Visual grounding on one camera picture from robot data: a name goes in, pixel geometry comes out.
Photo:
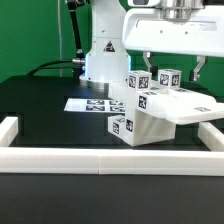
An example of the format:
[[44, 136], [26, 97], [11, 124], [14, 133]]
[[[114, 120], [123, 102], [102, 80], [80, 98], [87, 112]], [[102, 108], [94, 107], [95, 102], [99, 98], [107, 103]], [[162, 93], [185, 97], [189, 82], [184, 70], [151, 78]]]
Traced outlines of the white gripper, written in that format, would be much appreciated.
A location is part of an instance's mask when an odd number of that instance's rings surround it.
[[126, 49], [144, 51], [153, 77], [158, 67], [151, 52], [198, 56], [190, 81], [200, 78], [207, 56], [224, 57], [224, 1], [128, 0], [128, 5], [122, 42]]

